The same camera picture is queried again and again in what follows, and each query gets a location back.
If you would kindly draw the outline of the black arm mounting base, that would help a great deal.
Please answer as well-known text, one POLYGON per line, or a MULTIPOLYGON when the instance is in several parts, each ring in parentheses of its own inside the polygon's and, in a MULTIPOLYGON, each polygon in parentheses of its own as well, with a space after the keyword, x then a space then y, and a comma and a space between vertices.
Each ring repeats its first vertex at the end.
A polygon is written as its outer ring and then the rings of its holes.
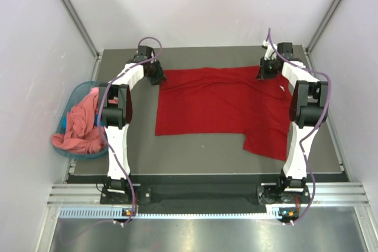
POLYGON ((141 213, 262 212, 266 205, 304 205, 302 194, 280 194, 278 174, 134 175, 106 178, 102 205, 134 205, 141 213))

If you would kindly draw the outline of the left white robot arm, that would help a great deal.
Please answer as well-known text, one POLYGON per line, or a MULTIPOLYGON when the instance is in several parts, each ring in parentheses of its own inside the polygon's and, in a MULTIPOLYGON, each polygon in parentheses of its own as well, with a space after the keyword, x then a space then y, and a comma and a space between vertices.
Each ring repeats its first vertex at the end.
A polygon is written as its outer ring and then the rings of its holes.
POLYGON ((107 176, 111 180, 126 179, 131 172, 126 141, 133 116, 131 91, 144 78, 153 86, 167 79, 154 49, 140 45, 134 57, 126 62, 114 79, 99 85, 97 118, 105 130, 109 152, 107 176))

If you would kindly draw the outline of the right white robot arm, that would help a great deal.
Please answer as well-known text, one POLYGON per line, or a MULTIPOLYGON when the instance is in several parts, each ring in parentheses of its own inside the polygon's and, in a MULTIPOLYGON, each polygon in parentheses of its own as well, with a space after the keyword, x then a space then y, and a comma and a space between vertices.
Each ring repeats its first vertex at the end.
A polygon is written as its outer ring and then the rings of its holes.
POLYGON ((306 190, 308 157, 318 128, 327 118, 328 82, 320 81, 311 70, 293 58, 290 42, 277 45, 263 41, 265 55, 260 59, 258 80, 282 75, 293 88, 289 107, 292 136, 286 162, 275 188, 277 198, 289 202, 306 190))

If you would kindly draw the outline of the red t shirt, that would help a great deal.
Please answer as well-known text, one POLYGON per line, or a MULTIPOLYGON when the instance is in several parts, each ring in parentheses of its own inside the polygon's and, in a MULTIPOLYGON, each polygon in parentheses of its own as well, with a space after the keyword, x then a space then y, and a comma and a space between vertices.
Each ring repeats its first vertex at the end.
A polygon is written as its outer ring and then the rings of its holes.
POLYGON ((166 71, 155 134, 243 134, 243 149, 285 161, 292 95, 282 75, 258 80, 257 66, 166 71))

